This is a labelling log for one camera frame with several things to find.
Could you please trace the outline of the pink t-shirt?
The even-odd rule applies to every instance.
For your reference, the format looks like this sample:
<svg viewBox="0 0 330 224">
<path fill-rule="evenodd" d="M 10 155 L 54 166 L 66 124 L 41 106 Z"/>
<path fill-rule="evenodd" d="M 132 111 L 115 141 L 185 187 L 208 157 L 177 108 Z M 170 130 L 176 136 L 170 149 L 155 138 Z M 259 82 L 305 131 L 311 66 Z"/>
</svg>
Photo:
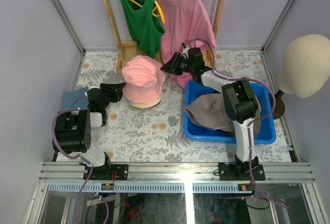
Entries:
<svg viewBox="0 0 330 224">
<path fill-rule="evenodd" d="M 161 37 L 162 61 L 168 63 L 175 52 L 181 53 L 182 43 L 192 41 L 189 47 L 216 51 L 215 36 L 207 11 L 201 0 L 157 0 L 166 22 Z"/>
</svg>

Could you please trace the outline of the khaki hat in bin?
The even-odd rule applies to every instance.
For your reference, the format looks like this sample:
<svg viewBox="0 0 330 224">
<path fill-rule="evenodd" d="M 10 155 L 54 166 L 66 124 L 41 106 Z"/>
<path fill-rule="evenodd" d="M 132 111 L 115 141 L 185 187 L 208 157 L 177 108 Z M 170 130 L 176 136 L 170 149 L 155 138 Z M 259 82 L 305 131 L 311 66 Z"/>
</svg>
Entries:
<svg viewBox="0 0 330 224">
<path fill-rule="evenodd" d="M 256 111 L 255 119 L 260 118 L 260 114 L 261 114 L 261 111 L 262 111 L 261 104 L 260 104 L 258 98 L 256 100 L 257 100 L 257 103 L 258 103 L 258 109 Z M 256 121 L 253 124 L 253 135 L 254 135 L 254 137 L 258 136 L 258 134 L 260 132 L 260 127 L 261 127 L 260 121 Z M 228 134 L 231 137 L 236 137 L 234 124 L 233 124 L 233 122 L 231 120 L 227 123 L 226 127 L 224 128 L 224 130 L 226 132 L 228 132 Z"/>
</svg>

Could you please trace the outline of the pink bucket hat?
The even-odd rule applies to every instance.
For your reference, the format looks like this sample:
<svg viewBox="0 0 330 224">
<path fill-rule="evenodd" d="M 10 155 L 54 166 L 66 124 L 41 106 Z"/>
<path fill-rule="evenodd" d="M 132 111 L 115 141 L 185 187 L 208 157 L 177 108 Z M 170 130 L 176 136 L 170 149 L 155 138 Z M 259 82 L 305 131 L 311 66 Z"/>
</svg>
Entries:
<svg viewBox="0 0 330 224">
<path fill-rule="evenodd" d="M 122 68 L 126 82 L 124 96 L 133 104 L 155 104 L 161 100 L 166 79 L 161 64 L 149 56 L 138 55 Z"/>
</svg>

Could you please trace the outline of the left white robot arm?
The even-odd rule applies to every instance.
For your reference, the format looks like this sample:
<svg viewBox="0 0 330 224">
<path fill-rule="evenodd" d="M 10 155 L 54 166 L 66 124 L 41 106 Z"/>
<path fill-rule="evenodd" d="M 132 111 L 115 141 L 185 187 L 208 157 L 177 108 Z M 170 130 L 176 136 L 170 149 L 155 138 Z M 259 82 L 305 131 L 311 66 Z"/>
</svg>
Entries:
<svg viewBox="0 0 330 224">
<path fill-rule="evenodd" d="M 128 165 L 112 165 L 109 155 L 93 142 L 91 130 L 107 123 L 107 107 L 123 97 L 124 83 L 101 83 L 62 95 L 62 110 L 52 122 L 52 146 L 85 167 L 84 179 L 127 180 Z"/>
</svg>

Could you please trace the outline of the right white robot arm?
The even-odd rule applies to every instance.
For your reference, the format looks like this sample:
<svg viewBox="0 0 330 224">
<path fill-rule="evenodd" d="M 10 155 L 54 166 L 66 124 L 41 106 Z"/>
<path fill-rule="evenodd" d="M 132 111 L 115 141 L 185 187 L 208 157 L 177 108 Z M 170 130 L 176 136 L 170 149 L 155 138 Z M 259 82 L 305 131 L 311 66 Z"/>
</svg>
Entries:
<svg viewBox="0 0 330 224">
<path fill-rule="evenodd" d="M 241 180 L 254 181 L 254 172 L 263 169 L 255 155 L 253 125 L 258 111 L 258 102 L 251 87 L 251 80 L 246 78 L 231 79 L 208 67 L 199 48 L 185 49 L 181 54 L 175 53 L 171 60 L 161 67 L 166 73 L 179 76 L 189 73 L 200 85 L 210 87 L 221 93 L 224 109 L 234 124 L 236 135 L 235 164 L 226 173 Z"/>
</svg>

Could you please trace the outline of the aluminium rail base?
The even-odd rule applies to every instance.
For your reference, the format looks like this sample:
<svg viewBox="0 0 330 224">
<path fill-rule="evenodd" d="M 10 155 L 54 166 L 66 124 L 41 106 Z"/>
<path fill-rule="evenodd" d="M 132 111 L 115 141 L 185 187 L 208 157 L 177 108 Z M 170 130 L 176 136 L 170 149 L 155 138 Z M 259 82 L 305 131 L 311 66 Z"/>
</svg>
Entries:
<svg viewBox="0 0 330 224">
<path fill-rule="evenodd" d="M 116 193 L 238 193 L 251 194 L 249 180 L 220 178 L 224 171 L 217 163 L 128 163 L 121 180 L 87 178 L 83 165 L 77 162 L 45 162 L 39 182 L 48 183 L 50 191 Z"/>
</svg>

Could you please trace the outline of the folded blue cloth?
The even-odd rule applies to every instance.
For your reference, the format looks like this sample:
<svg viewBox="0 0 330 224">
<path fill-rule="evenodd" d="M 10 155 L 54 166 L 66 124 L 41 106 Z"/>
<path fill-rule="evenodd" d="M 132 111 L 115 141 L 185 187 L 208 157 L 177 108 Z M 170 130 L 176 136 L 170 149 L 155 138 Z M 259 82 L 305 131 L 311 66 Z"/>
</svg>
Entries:
<svg viewBox="0 0 330 224">
<path fill-rule="evenodd" d="M 87 92 L 89 88 L 84 87 L 75 91 L 65 92 L 62 95 L 62 111 L 88 110 L 89 101 Z"/>
</svg>

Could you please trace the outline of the wooden clothes rack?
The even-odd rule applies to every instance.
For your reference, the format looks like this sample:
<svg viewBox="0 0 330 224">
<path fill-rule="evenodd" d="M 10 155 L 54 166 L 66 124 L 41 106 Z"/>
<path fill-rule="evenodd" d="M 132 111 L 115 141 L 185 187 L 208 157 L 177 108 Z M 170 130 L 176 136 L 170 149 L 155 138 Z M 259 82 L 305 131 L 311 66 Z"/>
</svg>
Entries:
<svg viewBox="0 0 330 224">
<path fill-rule="evenodd" d="M 102 0 L 103 4 L 104 4 L 104 8 L 107 14 L 107 18 L 113 33 L 113 37 L 117 46 L 117 49 L 119 51 L 119 55 L 118 55 L 118 61 L 117 61 L 117 73 L 121 73 L 122 68 L 125 66 L 125 64 L 132 59 L 133 57 L 137 56 L 137 55 L 145 55 L 145 53 L 141 50 L 137 49 L 137 44 L 135 41 L 122 41 L 119 31 L 118 31 L 118 27 L 116 24 L 116 20 L 113 14 L 113 9 L 111 7 L 111 2 L 110 0 Z M 220 19 L 221 19 L 221 14 L 222 14 L 222 10 L 223 10 L 223 6 L 224 6 L 224 1 L 225 0 L 218 0 L 217 1 L 217 6 L 216 6 L 216 10 L 215 10 L 215 14 L 214 14 L 214 19 L 213 19 L 213 25 L 212 25 L 212 30 L 214 33 L 214 37 L 217 37 L 217 33 L 218 33 L 218 28 L 219 28 L 219 23 L 220 23 Z M 162 10 L 160 9 L 161 7 L 159 6 L 159 4 L 156 2 L 156 7 L 159 9 L 160 12 L 160 17 L 161 17 L 161 21 L 165 22 L 164 19 L 164 15 L 162 13 Z M 215 63 L 212 63 L 212 58 L 211 58 L 211 49 L 208 50 L 204 50 L 202 51 L 202 55 L 203 55 L 203 59 L 206 62 L 207 66 L 213 66 Z M 162 58 L 161 58 L 161 53 L 158 52 L 155 55 L 155 59 L 156 61 L 162 63 Z"/>
</svg>

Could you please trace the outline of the grey bucket hat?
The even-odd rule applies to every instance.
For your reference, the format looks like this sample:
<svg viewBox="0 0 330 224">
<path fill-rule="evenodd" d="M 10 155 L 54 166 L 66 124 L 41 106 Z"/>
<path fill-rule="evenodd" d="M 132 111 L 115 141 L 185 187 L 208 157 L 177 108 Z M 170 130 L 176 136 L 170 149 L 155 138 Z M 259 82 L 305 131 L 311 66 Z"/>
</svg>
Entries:
<svg viewBox="0 0 330 224">
<path fill-rule="evenodd" d="M 189 120 L 209 130 L 234 132 L 233 121 L 225 111 L 222 94 L 202 95 L 184 107 Z"/>
</svg>

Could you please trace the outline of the green tank top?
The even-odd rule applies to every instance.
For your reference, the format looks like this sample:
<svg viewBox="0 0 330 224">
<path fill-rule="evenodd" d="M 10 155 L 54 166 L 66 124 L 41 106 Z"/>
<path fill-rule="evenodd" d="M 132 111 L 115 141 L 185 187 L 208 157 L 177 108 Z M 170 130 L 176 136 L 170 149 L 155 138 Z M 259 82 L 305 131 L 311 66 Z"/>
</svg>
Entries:
<svg viewBox="0 0 330 224">
<path fill-rule="evenodd" d="M 137 43 L 137 49 L 153 58 L 160 49 L 165 30 L 159 20 L 146 11 L 132 11 L 121 2 L 129 34 Z"/>
</svg>

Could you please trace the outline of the peach bucket hat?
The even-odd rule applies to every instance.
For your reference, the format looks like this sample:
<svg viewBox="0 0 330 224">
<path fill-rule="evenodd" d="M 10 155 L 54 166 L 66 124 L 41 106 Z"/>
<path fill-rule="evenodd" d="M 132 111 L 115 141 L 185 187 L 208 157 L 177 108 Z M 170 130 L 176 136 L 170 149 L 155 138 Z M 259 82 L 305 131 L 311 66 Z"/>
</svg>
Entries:
<svg viewBox="0 0 330 224">
<path fill-rule="evenodd" d="M 129 104 L 135 108 L 139 108 L 139 109 L 148 109 L 148 108 L 152 108 L 156 105 L 158 105 L 162 100 L 162 96 L 158 96 L 157 98 L 155 98 L 152 101 L 146 102 L 146 103 L 137 103 L 137 102 L 133 102 L 133 101 L 128 101 Z"/>
</svg>

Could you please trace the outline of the blue plastic bin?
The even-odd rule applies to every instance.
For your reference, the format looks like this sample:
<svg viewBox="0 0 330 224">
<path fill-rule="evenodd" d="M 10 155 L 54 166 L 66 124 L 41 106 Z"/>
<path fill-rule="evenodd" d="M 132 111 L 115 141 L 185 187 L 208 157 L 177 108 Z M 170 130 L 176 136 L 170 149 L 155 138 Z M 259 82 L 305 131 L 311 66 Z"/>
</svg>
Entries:
<svg viewBox="0 0 330 224">
<path fill-rule="evenodd" d="M 265 116 L 271 109 L 271 103 L 269 100 L 268 90 L 260 84 L 251 83 L 252 90 L 258 98 L 261 105 L 260 116 Z M 185 90 L 185 105 L 191 104 L 197 98 L 205 94 L 211 94 L 214 89 L 210 87 L 202 86 L 193 80 L 189 81 Z M 222 130 L 209 130 L 193 124 L 188 115 L 184 115 L 184 133 L 192 141 L 200 142 L 217 142 L 217 143 L 236 143 L 236 139 L 228 132 Z M 260 131 L 254 138 L 255 144 L 272 144 L 276 140 L 276 132 L 273 121 L 273 116 L 270 115 L 267 118 L 260 121 Z"/>
</svg>

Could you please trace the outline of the beige mannequin head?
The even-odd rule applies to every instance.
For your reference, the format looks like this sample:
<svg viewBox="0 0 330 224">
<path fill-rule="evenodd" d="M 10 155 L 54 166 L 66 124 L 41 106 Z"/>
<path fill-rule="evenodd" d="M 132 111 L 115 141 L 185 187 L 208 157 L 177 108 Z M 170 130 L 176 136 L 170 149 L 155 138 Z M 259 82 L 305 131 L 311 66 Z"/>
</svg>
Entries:
<svg viewBox="0 0 330 224">
<path fill-rule="evenodd" d="M 329 78 L 329 38 L 310 34 L 294 39 L 283 56 L 281 73 L 277 79 L 273 118 L 285 113 L 284 94 L 307 98 L 317 93 Z"/>
</svg>

